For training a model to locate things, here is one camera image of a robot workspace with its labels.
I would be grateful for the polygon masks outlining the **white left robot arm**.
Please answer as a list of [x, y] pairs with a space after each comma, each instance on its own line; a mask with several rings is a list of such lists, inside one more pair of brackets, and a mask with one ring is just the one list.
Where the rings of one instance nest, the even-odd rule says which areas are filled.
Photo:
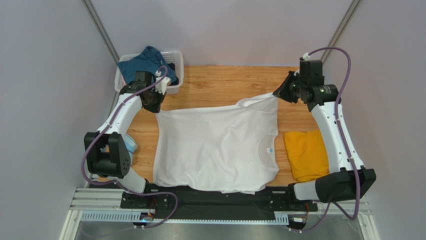
[[137, 71], [135, 79], [119, 91], [118, 102], [106, 122], [95, 132], [84, 136], [85, 152], [80, 170], [85, 180], [96, 186], [106, 182], [90, 180], [88, 173], [108, 178], [134, 195], [146, 196], [148, 182], [132, 169], [132, 157], [125, 135], [136, 114], [144, 109], [159, 113], [171, 79], [168, 69], [161, 66], [155, 73]]

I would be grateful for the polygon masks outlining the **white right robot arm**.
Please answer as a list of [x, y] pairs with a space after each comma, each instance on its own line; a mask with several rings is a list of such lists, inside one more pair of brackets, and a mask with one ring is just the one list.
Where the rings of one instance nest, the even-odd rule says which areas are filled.
[[299, 61], [273, 95], [289, 103], [306, 104], [315, 119], [328, 157], [329, 174], [316, 180], [290, 185], [299, 201], [334, 203], [359, 201], [376, 181], [375, 170], [366, 168], [346, 127], [339, 90], [325, 84], [321, 60]]

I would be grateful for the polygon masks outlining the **white t shirt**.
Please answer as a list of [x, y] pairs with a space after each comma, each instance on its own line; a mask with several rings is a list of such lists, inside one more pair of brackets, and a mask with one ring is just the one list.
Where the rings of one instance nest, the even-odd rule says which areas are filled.
[[278, 99], [271, 93], [228, 106], [163, 110], [156, 119], [158, 186], [254, 194], [279, 172]]

